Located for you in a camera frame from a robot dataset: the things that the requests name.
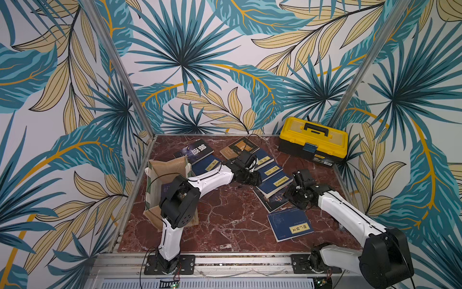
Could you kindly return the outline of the green burlap Christmas bag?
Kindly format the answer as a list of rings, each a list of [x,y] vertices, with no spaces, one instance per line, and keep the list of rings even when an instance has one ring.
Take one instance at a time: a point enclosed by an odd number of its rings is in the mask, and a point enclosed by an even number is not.
[[[147,187],[143,215],[150,221],[156,232],[161,232],[163,226],[161,201],[167,197],[168,190],[178,175],[192,177],[191,164],[186,156],[166,162],[149,160],[144,173],[147,176]]]

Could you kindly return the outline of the dark Guiguzi book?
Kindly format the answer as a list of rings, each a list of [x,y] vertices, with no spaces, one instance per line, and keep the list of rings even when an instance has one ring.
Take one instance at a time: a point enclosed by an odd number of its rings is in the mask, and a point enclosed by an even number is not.
[[[266,199],[263,193],[256,187],[253,189],[253,191],[257,198],[260,200],[261,204],[269,213],[274,212],[275,210],[279,209],[280,207],[288,203],[288,200],[286,199],[286,197],[284,197],[282,190],[278,191],[269,199]]]
[[[171,187],[171,185],[172,185],[171,183],[161,185],[161,197],[160,197],[161,201],[167,196],[168,190]]]

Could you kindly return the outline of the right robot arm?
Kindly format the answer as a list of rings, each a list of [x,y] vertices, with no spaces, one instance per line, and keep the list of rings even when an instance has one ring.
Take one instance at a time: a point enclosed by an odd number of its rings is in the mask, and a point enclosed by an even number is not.
[[[305,265],[321,273],[332,267],[357,273],[375,289],[386,289],[406,279],[415,271],[405,234],[368,217],[326,184],[318,184],[309,170],[292,174],[293,182],[285,191],[288,201],[301,210],[314,205],[331,215],[360,244],[359,250],[322,244],[308,256]]]

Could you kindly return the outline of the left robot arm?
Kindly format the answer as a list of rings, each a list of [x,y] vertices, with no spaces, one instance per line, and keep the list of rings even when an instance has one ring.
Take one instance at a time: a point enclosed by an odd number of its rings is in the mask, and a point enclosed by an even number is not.
[[[207,173],[189,178],[177,175],[173,179],[173,184],[160,200],[162,239],[156,257],[164,270],[171,272],[172,267],[177,266],[183,228],[191,221],[201,197],[233,182],[260,185],[262,180],[255,171],[256,164],[256,155],[243,151]]]

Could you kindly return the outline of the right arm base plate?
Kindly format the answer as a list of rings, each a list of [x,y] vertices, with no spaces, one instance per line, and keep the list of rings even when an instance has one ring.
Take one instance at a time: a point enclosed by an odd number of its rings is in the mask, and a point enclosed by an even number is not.
[[[295,274],[341,273],[338,267],[329,267],[321,260],[320,254],[292,254],[291,266]]]

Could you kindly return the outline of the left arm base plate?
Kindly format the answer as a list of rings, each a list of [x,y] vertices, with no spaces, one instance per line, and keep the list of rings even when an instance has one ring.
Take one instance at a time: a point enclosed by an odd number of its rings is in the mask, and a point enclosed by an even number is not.
[[[193,275],[195,269],[195,255],[178,255],[166,261],[160,254],[149,255],[144,268],[144,275]]]

